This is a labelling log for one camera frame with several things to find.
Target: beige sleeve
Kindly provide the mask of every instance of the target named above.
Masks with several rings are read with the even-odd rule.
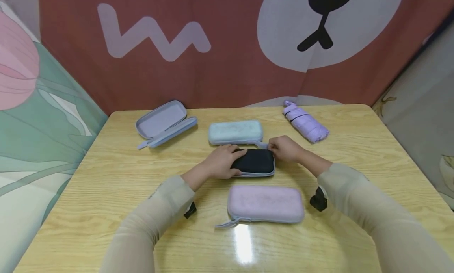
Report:
[[[164,181],[120,224],[99,272],[154,272],[154,246],[167,228],[183,216],[194,195],[179,176]]]
[[[449,256],[411,213],[361,172],[335,163],[317,180],[334,206],[372,237],[382,272],[454,272]]]

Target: wooden table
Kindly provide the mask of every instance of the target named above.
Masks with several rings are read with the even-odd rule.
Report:
[[[108,119],[30,245],[16,273],[98,272],[120,221],[158,185],[204,159],[214,148],[210,123],[258,119],[265,140],[287,134],[305,148],[362,171],[411,211],[454,258],[454,214],[373,111],[364,105],[307,106],[331,131],[309,144],[281,114],[281,108],[189,110],[198,127],[156,149],[137,150],[134,128],[146,111],[119,111]],[[233,184],[295,187],[306,217],[298,225],[226,222]],[[277,163],[271,178],[210,180],[197,193],[197,213],[182,217],[155,249],[157,272],[380,272],[374,244],[330,204],[319,213],[309,205],[316,179],[304,168]]]

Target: white zigzag pattern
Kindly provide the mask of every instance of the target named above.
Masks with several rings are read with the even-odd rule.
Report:
[[[166,61],[177,60],[191,44],[194,44],[198,52],[208,52],[211,49],[210,41],[197,22],[186,24],[169,43],[160,26],[152,17],[143,17],[122,36],[117,13],[112,6],[106,3],[99,4],[98,15],[107,50],[114,58],[122,58],[148,37]]]

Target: red fabric backdrop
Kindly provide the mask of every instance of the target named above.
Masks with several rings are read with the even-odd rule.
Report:
[[[188,108],[215,108],[298,94],[371,105],[454,4],[454,0],[401,0],[385,28],[361,51],[337,64],[300,72],[276,65],[263,53],[257,38],[263,2],[39,0],[41,39],[107,114],[152,109],[172,99]],[[166,61],[146,38],[123,57],[113,57],[99,4],[114,8],[121,34],[150,16],[170,42],[186,24],[197,22],[211,48],[199,52],[190,45],[174,61]],[[330,13],[328,22],[334,22],[336,14]]]

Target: pink flower print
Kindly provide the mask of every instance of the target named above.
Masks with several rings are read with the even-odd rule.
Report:
[[[29,35],[0,12],[0,111],[25,102],[36,87],[39,55]]]

